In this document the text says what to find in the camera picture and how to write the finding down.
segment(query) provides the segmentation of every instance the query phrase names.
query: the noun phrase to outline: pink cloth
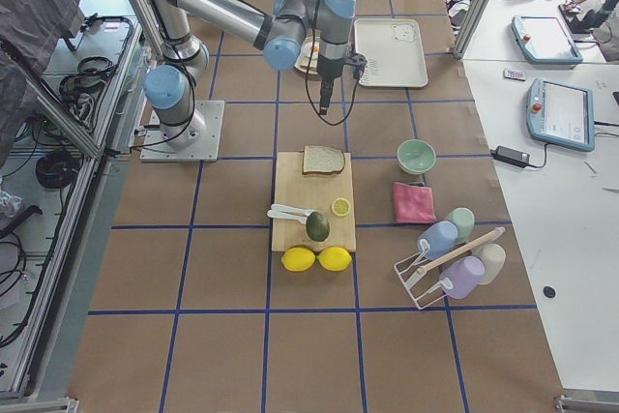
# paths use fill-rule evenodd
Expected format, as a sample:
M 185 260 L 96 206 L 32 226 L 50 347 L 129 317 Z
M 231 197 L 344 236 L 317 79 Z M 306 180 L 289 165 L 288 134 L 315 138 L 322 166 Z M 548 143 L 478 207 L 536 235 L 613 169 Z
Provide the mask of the pink cloth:
M 436 222 L 431 188 L 394 183 L 394 204 L 397 222 Z

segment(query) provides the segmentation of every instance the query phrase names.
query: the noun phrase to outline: blue joint cap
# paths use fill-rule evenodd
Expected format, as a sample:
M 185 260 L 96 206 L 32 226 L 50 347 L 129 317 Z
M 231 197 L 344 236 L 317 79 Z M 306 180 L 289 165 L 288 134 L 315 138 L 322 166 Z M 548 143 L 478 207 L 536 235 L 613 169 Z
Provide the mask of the blue joint cap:
M 355 17 L 357 0 L 325 0 L 327 7 L 342 18 L 352 19 Z
M 294 39 L 276 38 L 264 47 L 262 53 L 269 66 L 281 72 L 294 66 L 301 53 L 301 45 Z
M 275 0 L 275 4 L 273 4 L 273 15 L 277 16 L 281 13 L 284 2 L 285 0 Z
M 185 93 L 185 77 L 170 65 L 161 65 L 144 79 L 144 93 L 148 102 L 157 110 L 168 110 L 177 104 Z

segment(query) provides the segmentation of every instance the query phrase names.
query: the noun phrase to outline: bowl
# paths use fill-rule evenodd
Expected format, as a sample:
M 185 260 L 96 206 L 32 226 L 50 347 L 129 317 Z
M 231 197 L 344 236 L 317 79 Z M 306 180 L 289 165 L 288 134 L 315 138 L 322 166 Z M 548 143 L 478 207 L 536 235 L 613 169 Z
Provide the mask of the bowl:
M 398 164 L 408 174 L 424 174 L 436 163 L 434 149 L 420 139 L 408 139 L 398 147 Z

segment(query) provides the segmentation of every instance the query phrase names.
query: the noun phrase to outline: purple cup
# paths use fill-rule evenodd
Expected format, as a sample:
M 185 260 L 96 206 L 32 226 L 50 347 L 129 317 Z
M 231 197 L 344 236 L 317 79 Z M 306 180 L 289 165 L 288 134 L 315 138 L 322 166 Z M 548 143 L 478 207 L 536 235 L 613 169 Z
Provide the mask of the purple cup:
M 441 273 L 439 280 L 448 278 L 453 287 L 442 286 L 443 291 L 454 299 L 463 299 L 480 283 L 486 267 L 477 256 L 468 255 L 455 262 Z
M 423 251 L 422 239 L 427 240 L 429 251 L 426 253 L 428 260 L 435 260 L 450 251 L 456 244 L 457 227 L 451 221 L 439 221 L 426 229 L 417 239 L 417 250 Z

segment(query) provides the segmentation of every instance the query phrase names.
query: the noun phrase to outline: bread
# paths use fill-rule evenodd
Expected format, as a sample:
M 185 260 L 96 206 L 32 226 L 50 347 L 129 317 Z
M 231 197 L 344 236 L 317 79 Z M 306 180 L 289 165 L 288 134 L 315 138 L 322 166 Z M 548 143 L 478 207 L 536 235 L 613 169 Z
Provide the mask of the bread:
M 344 170 L 344 154 L 340 149 L 306 145 L 303 151 L 303 174 L 338 174 Z

